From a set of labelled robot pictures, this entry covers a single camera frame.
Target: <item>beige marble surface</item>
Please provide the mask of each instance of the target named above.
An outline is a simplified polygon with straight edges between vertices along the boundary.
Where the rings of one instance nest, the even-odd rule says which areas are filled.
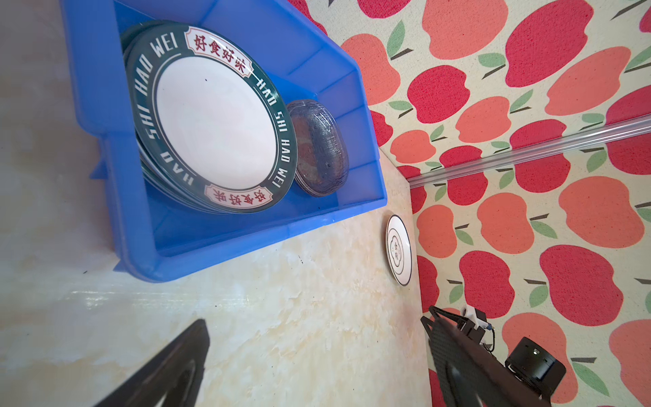
[[[2,405],[92,406],[197,318],[211,339],[199,406],[431,403],[417,270],[401,287],[385,259],[391,214],[414,241],[408,184],[386,158],[385,208],[144,283],[111,271],[57,2],[3,4],[0,38]]]

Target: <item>apple print wallpaper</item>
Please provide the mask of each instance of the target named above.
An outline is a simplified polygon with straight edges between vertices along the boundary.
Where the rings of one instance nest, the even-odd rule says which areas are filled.
[[[290,2],[359,64],[406,178],[651,113],[651,1]],[[499,361],[542,345],[554,405],[651,407],[651,134],[411,194],[424,315],[485,311]]]

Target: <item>stack of plates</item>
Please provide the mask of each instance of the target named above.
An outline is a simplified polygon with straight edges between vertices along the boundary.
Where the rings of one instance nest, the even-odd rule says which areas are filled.
[[[122,35],[145,178],[215,214],[258,212],[289,190],[296,135],[264,71],[209,30],[150,21]]]

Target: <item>small white saucer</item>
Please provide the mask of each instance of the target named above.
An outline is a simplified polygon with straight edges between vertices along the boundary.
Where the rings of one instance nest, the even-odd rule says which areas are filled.
[[[400,285],[409,284],[411,280],[411,244],[407,228],[400,216],[393,215],[387,224],[385,237],[387,260],[393,272],[393,277]]]

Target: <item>blue plastic bin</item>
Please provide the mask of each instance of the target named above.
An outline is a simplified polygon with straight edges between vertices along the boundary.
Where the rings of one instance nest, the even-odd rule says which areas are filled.
[[[61,0],[77,120],[98,138],[91,175],[106,180],[115,270],[170,281],[352,216],[380,208],[387,192],[359,67],[285,0]],[[248,52],[286,104],[311,98],[336,118],[350,155],[347,183],[314,198],[296,183],[268,210],[198,212],[145,183],[119,33],[166,19],[215,30]]]

